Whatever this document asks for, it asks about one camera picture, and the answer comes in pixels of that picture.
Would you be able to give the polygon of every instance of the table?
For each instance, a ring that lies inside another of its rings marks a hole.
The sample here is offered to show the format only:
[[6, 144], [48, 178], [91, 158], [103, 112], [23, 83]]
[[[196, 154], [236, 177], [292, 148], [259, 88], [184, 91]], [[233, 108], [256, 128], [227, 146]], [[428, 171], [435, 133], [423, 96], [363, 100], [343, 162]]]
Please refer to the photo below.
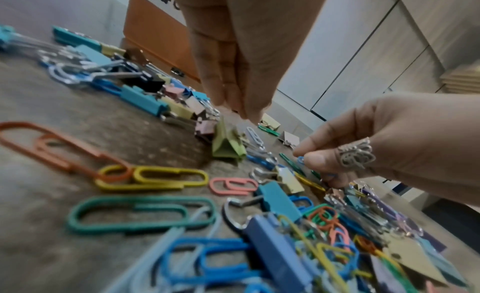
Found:
[[[116, 0], [0, 0], [2, 24], [44, 41], [52, 41], [51, 25], [57, 25], [119, 45], [125, 13], [126, 8]], [[167, 64], [153, 61], [161, 69], [169, 69]], [[202, 90], [196, 81], [182, 81]], [[247, 125], [238, 115], [223, 112], [230, 124]], [[107, 93], [72, 89], [51, 80], [27, 51], [0, 54], [0, 121], [50, 126], [132, 164], [196, 168], [210, 177], [247, 177], [255, 166], [249, 161], [235, 165], [213, 160], [210, 147], [181, 127], [162, 123]], [[288, 126], [297, 125], [298, 120], [291, 116]], [[292, 157], [273, 136], [257, 132], [272, 152]], [[26, 133], [14, 137], [26, 143], [32, 138]], [[480, 287], [478, 254], [384, 186], [366, 181], [386, 203], [441, 240], [447, 246], [446, 258]], [[99, 292], [161, 236], [80, 236], [69, 232], [65, 227], [69, 210], [99, 195], [99, 190], [82, 175], [64, 174], [4, 147], [0, 147], [0, 183], [0, 292]], [[224, 201], [207, 187], [164, 194], [210, 197], [219, 208]], [[241, 220], [256, 212], [260, 212], [258, 207], [250, 207], [234, 215]], [[197, 236], [206, 231], [187, 234]], [[223, 224], [218, 236], [236, 235]], [[216, 256], [214, 261], [220, 265], [241, 259], [240, 254], [228, 254]]]

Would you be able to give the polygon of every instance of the silver ring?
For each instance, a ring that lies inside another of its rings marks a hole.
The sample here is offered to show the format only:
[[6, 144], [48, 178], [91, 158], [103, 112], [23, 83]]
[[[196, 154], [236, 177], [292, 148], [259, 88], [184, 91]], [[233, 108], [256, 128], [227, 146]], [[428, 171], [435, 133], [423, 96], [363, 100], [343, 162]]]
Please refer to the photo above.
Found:
[[338, 147], [340, 153], [340, 163], [349, 169], [365, 169], [365, 165], [375, 161], [376, 157], [372, 154], [370, 138], [363, 138]]

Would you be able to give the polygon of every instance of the gray table surface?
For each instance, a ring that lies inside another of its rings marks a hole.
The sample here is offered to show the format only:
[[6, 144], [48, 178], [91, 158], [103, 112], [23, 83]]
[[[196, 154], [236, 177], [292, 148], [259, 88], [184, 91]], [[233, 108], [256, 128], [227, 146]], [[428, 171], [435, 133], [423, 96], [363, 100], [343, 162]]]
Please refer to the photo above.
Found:
[[[51, 25], [85, 33], [119, 45], [126, 8], [116, 0], [0, 0], [0, 22], [21, 34], [52, 41]], [[169, 67], [155, 60], [160, 68]], [[191, 79], [184, 83], [201, 90]], [[305, 126], [286, 110], [282, 128], [307, 134]], [[225, 111], [231, 125], [248, 124]], [[169, 126], [122, 100], [93, 89], [71, 89], [51, 80], [28, 50], [0, 53], [0, 122], [29, 121], [58, 129], [136, 165], [158, 165], [205, 170], [213, 177], [247, 177], [255, 166], [213, 160], [211, 149], [191, 133]], [[272, 152], [291, 151], [273, 136], [258, 131]], [[34, 135], [19, 131], [8, 136], [29, 144]], [[162, 235], [81, 236], [66, 228], [66, 216], [80, 201], [100, 195], [91, 180], [68, 175], [16, 152], [0, 147], [0, 292], [99, 292], [121, 274]], [[480, 286], [478, 254], [384, 186], [369, 182], [376, 193], [410, 216], [447, 245], [444, 255], [471, 282]], [[197, 195], [211, 198], [220, 208], [224, 198], [208, 187], [161, 195]], [[258, 207], [236, 211], [241, 220], [260, 212]], [[121, 218], [112, 212], [107, 218]], [[207, 230], [188, 231], [200, 236]], [[225, 224], [218, 237], [236, 237]], [[241, 261], [240, 253], [215, 256], [212, 264]]]

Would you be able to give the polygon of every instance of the orange paper clip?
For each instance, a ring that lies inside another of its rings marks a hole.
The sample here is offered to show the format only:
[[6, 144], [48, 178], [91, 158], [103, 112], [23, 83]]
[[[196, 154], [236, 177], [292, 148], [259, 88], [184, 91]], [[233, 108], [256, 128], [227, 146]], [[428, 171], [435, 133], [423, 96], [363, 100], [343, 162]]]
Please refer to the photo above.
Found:
[[[25, 146], [22, 146], [18, 143], [15, 143], [13, 141], [10, 141], [6, 139], [3, 136], [3, 132], [7, 130], [13, 130], [13, 129], [31, 129], [37, 132], [44, 133], [41, 137], [37, 138], [34, 144], [34, 148], [30, 149]], [[66, 144], [73, 146], [74, 148], [80, 149], [84, 151], [85, 153], [99, 159], [99, 160], [106, 160], [106, 161], [112, 161], [115, 164], [120, 164], [124, 166], [125, 171], [122, 174], [116, 174], [116, 175], [102, 175], [98, 174], [96, 171], [91, 170], [87, 167], [84, 167], [82, 165], [79, 165], [78, 163], [69, 161], [63, 157], [61, 157], [58, 154], [52, 153], [49, 151], [49, 147], [46, 144], [46, 140], [51, 140], [51, 139], [56, 139], [60, 140], [62, 142], [65, 142]], [[34, 123], [30, 122], [1, 122], [0, 123], [0, 144], [17, 151], [21, 154], [24, 154], [26, 156], [29, 156], [30, 158], [36, 159], [38, 161], [41, 161], [47, 165], [56, 167], [60, 170], [66, 171], [66, 172], [74, 172], [78, 171], [80, 173], [84, 173], [90, 177], [100, 179], [105, 182], [115, 182], [115, 181], [120, 181], [120, 180], [125, 180], [129, 179], [130, 176], [132, 175], [133, 168], [132, 166], [121, 159], [115, 158], [107, 153], [101, 152], [95, 147], [84, 143], [80, 140], [77, 140], [73, 137], [70, 137], [68, 135], [62, 134], [58, 131], [46, 128], [44, 126], [40, 126]]]
[[[224, 182], [225, 185], [225, 190], [219, 190], [215, 187], [216, 182]], [[246, 187], [245, 185], [247, 184], [252, 184], [253, 187]], [[228, 178], [228, 177], [217, 177], [217, 178], [212, 178], [208, 184], [210, 187], [210, 190], [219, 196], [247, 196], [249, 193], [255, 192], [259, 184], [256, 180], [253, 180], [251, 178]]]

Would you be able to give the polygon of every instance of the pile of clips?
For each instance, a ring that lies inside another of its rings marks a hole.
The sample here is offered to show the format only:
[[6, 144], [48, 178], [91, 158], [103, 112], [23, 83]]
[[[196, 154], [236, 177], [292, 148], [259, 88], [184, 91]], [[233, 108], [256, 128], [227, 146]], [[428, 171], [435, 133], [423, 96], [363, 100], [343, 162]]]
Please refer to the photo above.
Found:
[[[195, 292], [244, 287], [246, 293], [414, 293], [468, 292], [472, 288], [440, 252], [445, 246], [407, 216], [375, 195], [372, 188], [352, 182], [331, 189], [321, 175], [285, 154], [279, 164], [253, 128], [227, 129], [223, 118], [202, 93], [151, 64], [139, 50], [122, 50], [83, 34], [54, 27], [58, 46], [15, 33], [0, 25], [0, 48], [22, 46], [37, 50], [51, 77], [70, 86], [91, 86], [119, 96], [161, 121], [194, 128], [211, 143], [218, 158], [247, 158], [259, 165], [250, 178], [212, 178], [199, 169], [138, 166], [114, 157], [57, 130], [29, 122], [0, 123], [0, 144], [68, 173], [91, 178], [103, 193], [75, 206], [68, 228], [78, 235], [164, 232], [104, 293]], [[278, 125], [265, 119], [260, 129], [277, 135]], [[31, 148], [17, 144], [5, 131], [31, 129], [40, 136]], [[282, 135], [284, 141], [291, 136]], [[90, 169], [60, 155], [55, 143], [75, 148], [107, 162]], [[201, 177], [197, 181], [146, 176], [146, 172]], [[156, 196], [162, 192], [209, 186], [212, 195]], [[315, 199], [305, 196], [310, 188]], [[221, 202], [218, 210], [215, 199]], [[261, 211], [246, 220], [234, 217], [259, 204]], [[176, 212], [175, 221], [89, 223], [86, 213], [104, 207], [127, 206], [141, 212]], [[225, 222], [238, 238], [217, 238]], [[184, 235], [209, 227], [205, 236]], [[208, 255], [243, 252], [246, 262], [217, 267]]]

